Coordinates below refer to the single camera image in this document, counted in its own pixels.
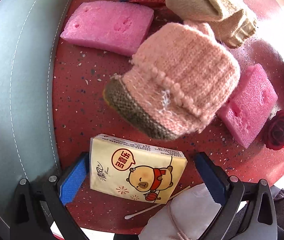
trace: red speech bubble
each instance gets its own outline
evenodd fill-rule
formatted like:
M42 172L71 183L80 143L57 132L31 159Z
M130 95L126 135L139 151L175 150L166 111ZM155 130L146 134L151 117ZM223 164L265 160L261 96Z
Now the red speech bubble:
M112 155L111 162L118 171L126 171L132 164L135 164L133 153L125 148L116 150Z

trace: white stitching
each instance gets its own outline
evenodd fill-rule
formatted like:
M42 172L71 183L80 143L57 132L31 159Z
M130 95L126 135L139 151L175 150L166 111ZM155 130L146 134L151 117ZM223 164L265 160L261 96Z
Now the white stitching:
M32 8L33 8L33 6L35 5L36 2L37 2L37 0L34 1L33 5L32 5L31 8L30 8L30 11L28 12L28 15L27 15L26 19L24 20L23 26L22 26L22 28L21 28L21 31L20 31L20 34L19 34L19 37L18 37L17 45L15 46L15 53L13 54L13 60L12 60L12 65L11 65L10 96L9 96L9 97L10 97L10 119L11 119L11 126L12 126L12 133L13 133L13 138L14 138L14 140L15 140L15 131L14 131L14 129L13 129L12 112L11 112L11 81L12 81L12 71L13 71L13 65L14 65L14 63L15 63L15 54L16 54L16 52L17 52L17 48L18 48L18 44L19 44L20 37L21 37L21 33L22 33L23 28L24 28L24 25L25 25L25 23L26 23L26 21L27 21L29 15L30 15L30 12L31 12L31 10L32 10ZM21 161L21 158L20 158L20 154L19 154L19 151L18 151L18 147L17 147L16 141L15 141L15 148L16 148L16 150L17 150L18 157L19 157L19 160L20 160L22 169L23 169L23 171L24 171L24 174L25 174L25 176L26 176L26 179L28 179L28 176L27 176L27 174L26 174L26 172L25 172L25 170L24 170L24 167L23 167L23 164L22 164L22 161Z
M57 37L58 29L59 29L59 26L60 26L60 23L61 23L61 20L62 20L64 11L65 11L65 9L66 9L66 7L67 7L69 1L70 1L70 0L67 1L66 5L65 5L65 7L64 7L64 10L63 10L63 12L62 12L61 18L60 18L60 20L59 20L58 27L57 27L57 31L55 32L55 39L56 39L56 37ZM53 152L54 158L55 158L55 150L54 150L54 148L53 148L52 136L51 136L51 128L50 128L50 120L49 120L49 77L50 77L50 67L51 67L52 53L53 53L53 48L54 48L54 46L55 46L55 39L53 40L52 49L51 49L50 62L49 62L49 70L48 70L48 84L47 84L48 126L49 126L50 141L51 141L51 147L52 147L52 152ZM58 174L60 174L59 169L58 169L58 164L57 164L56 158L55 158L55 166L57 167Z
M49 217L49 216L51 215L51 213L48 214L48 213L46 212L46 210L44 209L44 207L42 206L42 204L41 204L41 207L42 207L42 210L45 212L45 214Z

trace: white yarn stitching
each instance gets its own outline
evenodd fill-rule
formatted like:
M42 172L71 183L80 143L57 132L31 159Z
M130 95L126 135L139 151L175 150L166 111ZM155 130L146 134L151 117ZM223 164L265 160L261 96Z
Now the white yarn stitching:
M160 114L163 114L163 111L169 112L170 114L172 114L170 111L167 110L167 107L169 106L169 104L171 103L170 100L170 90L162 90L162 106L163 108L161 110L159 110L158 112Z
M138 91L137 91L138 89L137 89L134 85L132 85L132 86L133 86L133 88L136 90L136 92L138 93ZM143 100L144 100L145 102L149 103L148 101L146 101L146 99L145 99L144 96L142 96L142 98L143 98ZM167 112L170 113L171 115L174 114L175 116L178 116L178 117L179 117L182 121L184 121L185 123L188 122L184 117L182 117L181 115L177 115L177 114L176 114L175 112L173 112L173 111L167 111Z
M21 31L20 31L20 34L19 34L19 37L18 37L17 45L15 46L15 53L13 54L13 60L12 60L12 65L11 65L10 95L9 95L9 97L10 97L10 118L11 118L11 126L12 126L12 133L13 133L13 138L14 138L14 140L15 140L15 131L14 131L14 129L13 129L12 112L11 112L11 82L12 82L12 71L13 71L13 65L14 65L14 63L15 63L15 54L16 54L16 52L17 52L17 48L18 48L18 44L19 44L20 37L21 37L21 33L22 33L23 28L24 28L24 25L25 25L25 23L26 23L26 21L27 21L29 15L30 15L30 12L31 12L31 10L32 10L32 8L33 8L33 6L35 5L36 2L37 2L37 0L34 1L33 5L32 5L31 8L30 8L30 11L28 12L28 15L27 15L26 19L24 20L23 26L22 26L22 28L21 28ZM23 169L23 171L24 171L24 174L25 174L25 176L26 176L26 179L28 179L28 176L27 176L27 174L26 174L26 172L25 172L25 170L24 170L24 167L23 167L23 164L22 164L22 161L21 161L21 158L20 158L20 154L19 154L19 151L18 151L18 146L17 146L16 140L15 140L15 148L16 148L16 150L17 150L18 157L19 157L19 160L20 160L22 169Z
M55 158L55 150L53 148L53 143L52 143L52 135L51 135L51 128L50 128L50 119L49 119L49 76L50 76L50 67L51 67L51 60L52 60L52 53L53 53L53 48L55 46L55 39L57 37L57 33L58 33L58 29L59 29L59 26L60 26L60 23L61 23L61 20L62 20L62 17L63 17L63 14L64 14L64 11L68 5L70 0L67 1L65 7L64 7L64 10L62 12L62 15L61 15L61 18L59 20L59 23L58 23L58 27L57 27L57 30L55 32L55 38L53 40L53 44L52 44L52 49L51 49L51 55L50 55L50 62L49 62L49 70L48 70L48 83L47 83L47 112L48 112L48 126L49 126L49 134L50 134L50 141L51 141L51 147L52 147L52 152L53 152L53 156ZM57 164L57 160L55 158L55 166L57 167L57 170L58 170L58 174L60 174L59 172L59 169L58 169L58 164Z
M51 215L51 213L48 214L48 213L46 212L46 210L43 208L42 204L41 204L41 207L42 207L42 210L45 212L45 214L46 214L47 216L50 216L50 215Z

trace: beige knitted sock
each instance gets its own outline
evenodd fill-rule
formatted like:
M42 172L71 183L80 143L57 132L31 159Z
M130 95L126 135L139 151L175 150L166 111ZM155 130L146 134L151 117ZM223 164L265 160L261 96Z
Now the beige knitted sock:
M183 20L208 22L215 37L230 48L240 47L256 31L256 15L243 0L166 0Z

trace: cartoon bear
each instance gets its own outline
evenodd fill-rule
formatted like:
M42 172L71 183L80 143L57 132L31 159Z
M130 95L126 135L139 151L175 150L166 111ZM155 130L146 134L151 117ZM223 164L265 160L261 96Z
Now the cartoon bear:
M129 177L126 181L140 192L165 190L173 186L172 170L172 166L168 166L167 168L137 166L130 168Z

